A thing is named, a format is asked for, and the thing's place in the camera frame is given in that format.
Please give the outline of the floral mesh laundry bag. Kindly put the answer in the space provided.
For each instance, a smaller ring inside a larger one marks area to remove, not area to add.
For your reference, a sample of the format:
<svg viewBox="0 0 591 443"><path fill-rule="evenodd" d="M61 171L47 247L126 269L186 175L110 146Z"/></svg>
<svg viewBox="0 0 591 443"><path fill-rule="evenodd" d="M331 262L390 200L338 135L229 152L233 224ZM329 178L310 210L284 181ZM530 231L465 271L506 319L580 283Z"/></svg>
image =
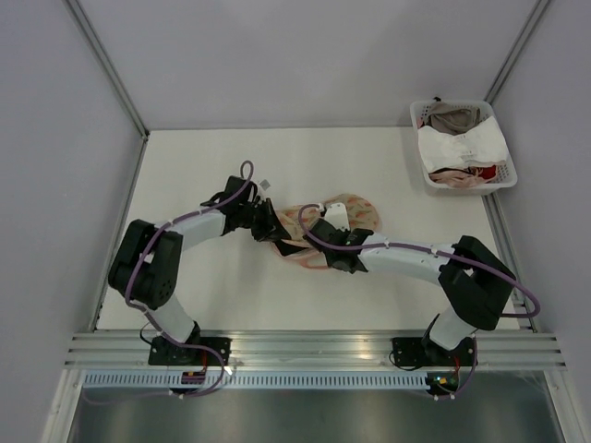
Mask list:
<svg viewBox="0 0 591 443"><path fill-rule="evenodd" d="M322 205L341 202L347 208L348 219L351 228L365 228L376 231L380 227L380 216L376 207L367 199L355 194L340 194L321 202ZM286 209L276 210L276 214L283 227L291 234L291 240L285 240L292 245L309 245L304 239L304 231L298 221L298 213L302 205L295 205ZM275 250L275 243L271 244L274 253L281 257ZM328 268L325 257L321 252L313 258L283 258L297 265L313 270L325 270Z"/></svg>

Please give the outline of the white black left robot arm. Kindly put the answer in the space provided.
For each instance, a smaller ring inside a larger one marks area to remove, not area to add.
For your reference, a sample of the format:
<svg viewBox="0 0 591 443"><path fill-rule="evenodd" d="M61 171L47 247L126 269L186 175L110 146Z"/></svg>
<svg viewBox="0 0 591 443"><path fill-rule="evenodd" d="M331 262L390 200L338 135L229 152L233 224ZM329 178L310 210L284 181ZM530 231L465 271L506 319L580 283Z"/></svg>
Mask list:
<svg viewBox="0 0 591 443"><path fill-rule="evenodd" d="M205 348L198 323L175 294L182 253L236 229L249 230L257 242L290 238L260 186L232 175L223 191L192 212L161 224L134 220L117 249L109 286L170 342L169 354L180 365L196 363Z"/></svg>

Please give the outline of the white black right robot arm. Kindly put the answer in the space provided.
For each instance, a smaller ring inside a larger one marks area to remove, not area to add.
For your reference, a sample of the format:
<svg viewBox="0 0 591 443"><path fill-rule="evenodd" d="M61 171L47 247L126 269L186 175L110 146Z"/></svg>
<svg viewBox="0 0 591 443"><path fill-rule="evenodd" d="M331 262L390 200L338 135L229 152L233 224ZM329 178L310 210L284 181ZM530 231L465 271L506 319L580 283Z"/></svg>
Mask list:
<svg viewBox="0 0 591 443"><path fill-rule="evenodd" d="M421 352L433 365L445 363L475 332L497 328L515 286L510 270L469 235L448 245L400 243L369 229L338 229L319 219L303 230L302 238L332 269L392 271L440 287L449 306L421 339Z"/></svg>

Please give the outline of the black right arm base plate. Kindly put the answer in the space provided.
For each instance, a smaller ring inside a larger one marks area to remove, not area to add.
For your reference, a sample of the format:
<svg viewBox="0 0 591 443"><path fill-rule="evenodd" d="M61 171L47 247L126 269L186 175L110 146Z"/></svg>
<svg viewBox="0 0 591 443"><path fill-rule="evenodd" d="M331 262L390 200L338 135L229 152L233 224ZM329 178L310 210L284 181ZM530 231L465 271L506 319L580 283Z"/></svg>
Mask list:
<svg viewBox="0 0 591 443"><path fill-rule="evenodd" d="M433 347L426 346L418 337L394 337L390 362L404 371L415 371L424 367L441 365L440 355Z"/></svg>

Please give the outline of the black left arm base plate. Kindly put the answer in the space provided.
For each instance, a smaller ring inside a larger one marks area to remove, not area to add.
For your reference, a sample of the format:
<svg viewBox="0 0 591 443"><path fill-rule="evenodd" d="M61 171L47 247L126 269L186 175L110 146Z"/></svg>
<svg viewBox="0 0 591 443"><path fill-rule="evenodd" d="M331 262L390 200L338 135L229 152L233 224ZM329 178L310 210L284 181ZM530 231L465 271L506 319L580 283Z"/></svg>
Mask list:
<svg viewBox="0 0 591 443"><path fill-rule="evenodd" d="M227 364L231 353L231 340L227 337L202 337L200 346L218 353ZM220 361L209 351L179 347L163 337L151 341L148 357L151 366L220 366Z"/></svg>

